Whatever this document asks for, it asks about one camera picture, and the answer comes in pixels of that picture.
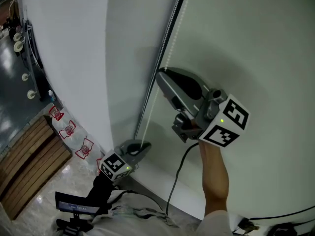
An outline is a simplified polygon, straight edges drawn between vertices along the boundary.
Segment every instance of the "wooden bench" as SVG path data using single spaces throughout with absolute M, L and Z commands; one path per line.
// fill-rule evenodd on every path
M 70 157 L 44 117 L 26 131 L 0 164 L 0 201 L 11 220 Z

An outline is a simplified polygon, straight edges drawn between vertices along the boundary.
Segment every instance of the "gray sleeve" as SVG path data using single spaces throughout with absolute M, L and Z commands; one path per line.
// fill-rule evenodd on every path
M 201 221 L 197 236 L 232 236 L 228 213 L 225 210 L 211 212 Z

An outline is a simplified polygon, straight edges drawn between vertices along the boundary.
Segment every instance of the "white cable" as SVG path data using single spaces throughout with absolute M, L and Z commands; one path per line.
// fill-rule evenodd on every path
M 184 14 L 185 14 L 186 9 L 187 9 L 188 1 L 189 0 L 185 1 L 184 7 L 182 9 L 182 13 L 181 13 L 181 16 L 180 16 L 178 24 L 177 24 L 175 35 L 173 37 L 172 45 L 171 45 L 171 48 L 169 49 L 168 57 L 167 57 L 167 60 L 166 60 L 166 63 L 165 63 L 165 68 L 164 68 L 165 70 L 167 70 L 169 62 L 171 60 L 171 57 L 172 57 L 172 54 L 173 54 L 173 49 L 174 49 L 174 46 L 175 46 L 175 43 L 176 43 L 176 40 L 177 40 L 177 36 L 178 36 L 178 33 L 179 33 L 179 29 L 181 27 L 181 24 L 182 24 L 183 18 L 184 18 Z M 146 125 L 146 128 L 145 128 L 144 133 L 143 133 L 143 137 L 142 137 L 141 147 L 140 148 L 142 148 L 144 139 L 145 139 L 147 131 L 148 131 L 148 127 L 149 127 L 149 123 L 150 123 L 150 120 L 151 120 L 151 115 L 152 115 L 152 112 L 153 112 L 153 108 L 154 108 L 154 105 L 155 105 L 157 97 L 158 97 L 158 92 L 159 92 L 159 87 L 157 88 L 157 92 L 156 92 L 156 95 L 154 97 L 154 100 L 153 100 L 153 103 L 152 103 L 152 106 L 151 106 L 151 110 L 150 110 L 150 113 L 149 113 L 149 118 L 148 118 L 147 125 Z
M 149 118 L 148 118 L 148 121 L 147 121 L 146 128 L 145 128 L 144 133 L 143 133 L 143 137 L 142 137 L 141 147 L 140 147 L 140 148 L 142 148 L 144 139 L 145 139 L 146 134 L 147 134 L 147 130 L 148 130 L 148 127 L 149 127 L 149 122 L 150 122 L 151 115 L 152 115 L 152 112 L 153 112 L 153 106 L 154 106 L 155 103 L 156 103 L 156 100 L 157 100 L 157 97 L 158 97 L 158 92 L 159 92 L 159 87 L 157 88 L 157 92 L 156 92 L 156 95 L 155 95 L 154 100 L 153 100 L 153 103 L 152 103 L 152 107 L 151 107 L 151 110 L 150 110 L 150 113 L 149 113 Z

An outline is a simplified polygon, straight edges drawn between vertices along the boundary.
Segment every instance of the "small monitor screen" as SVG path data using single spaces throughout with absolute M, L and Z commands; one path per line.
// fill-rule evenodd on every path
M 67 212 L 79 212 L 82 214 L 95 214 L 98 211 L 99 207 L 93 206 L 80 206 L 69 204 L 65 202 L 59 202 L 59 210 Z

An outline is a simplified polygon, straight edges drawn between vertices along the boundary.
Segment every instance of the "wooden slat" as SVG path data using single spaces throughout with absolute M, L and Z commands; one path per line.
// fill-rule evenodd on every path
M 14 164 L 19 161 L 21 156 L 49 129 L 49 125 L 42 122 L 14 151 L 11 162 L 5 166 L 5 172 L 10 172 Z
M 8 213 L 13 210 L 17 202 L 23 197 L 23 195 L 28 191 L 28 189 L 33 185 L 33 183 L 45 172 L 45 170 L 55 161 L 58 157 L 65 151 L 65 147 L 61 146 L 57 151 L 49 156 L 48 160 L 44 164 L 41 164 L 39 168 L 31 170 L 25 175 L 24 181 L 18 186 L 12 193 L 11 197 L 7 200 L 7 205 L 4 207 L 5 211 Z
M 21 137 L 20 139 L 13 145 L 11 148 L 12 151 L 16 150 L 16 148 L 29 136 L 30 133 L 32 133 L 42 122 L 47 122 L 45 117 L 42 116 L 35 122 Z
M 8 207 L 8 201 L 9 199 L 14 199 L 17 195 L 17 192 L 19 189 L 21 189 L 25 183 L 33 176 L 32 173 L 29 174 L 29 172 L 32 170 L 32 172 L 35 172 L 40 168 L 41 165 L 43 165 L 48 158 L 55 153 L 61 146 L 63 145 L 61 139 L 59 137 L 55 137 L 47 146 L 30 162 L 29 165 L 26 166 L 26 168 L 23 170 L 23 173 L 20 174 L 16 180 L 14 180 L 14 183 L 9 188 L 7 193 L 5 194 L 4 198 L 1 200 L 3 207 Z
M 11 164 L 13 168 L 5 173 L 5 179 L 0 186 L 0 196 L 3 195 L 3 191 L 13 179 L 18 170 L 29 159 L 29 157 L 42 145 L 49 137 L 55 135 L 54 131 L 48 126 L 44 127 L 38 134 L 36 134 L 32 140 L 25 146 L 20 153 L 15 157 Z
M 24 194 L 24 196 L 17 202 L 13 210 L 8 215 L 11 220 L 14 220 L 26 204 L 32 199 L 32 197 L 39 191 L 39 189 L 47 182 L 47 180 L 53 176 L 53 174 L 59 170 L 62 165 L 66 163 L 71 157 L 69 151 L 65 150 L 61 156 L 57 158 L 47 170 L 40 175 L 40 177 L 33 183 L 30 189 Z
M 9 165 L 10 162 L 14 158 L 14 151 L 16 151 L 17 147 L 31 134 L 43 121 L 46 121 L 44 117 L 41 117 L 37 122 L 35 122 L 22 136 L 21 138 L 15 143 L 15 145 L 10 149 L 8 152 L 8 156 L 5 157 L 4 160 L 0 163 L 0 171 L 3 168 L 6 168 L 6 165 Z
M 0 183 L 5 178 L 5 173 L 9 172 L 12 169 L 13 167 L 12 164 L 16 161 L 16 158 L 21 153 L 21 150 L 25 149 L 25 147 L 27 146 L 31 146 L 32 144 L 30 144 L 30 141 L 34 141 L 33 138 L 45 127 L 46 128 L 48 127 L 48 123 L 46 121 L 43 121 L 20 144 L 18 144 L 17 148 L 14 151 L 10 153 L 8 159 L 0 169 L 1 173 Z

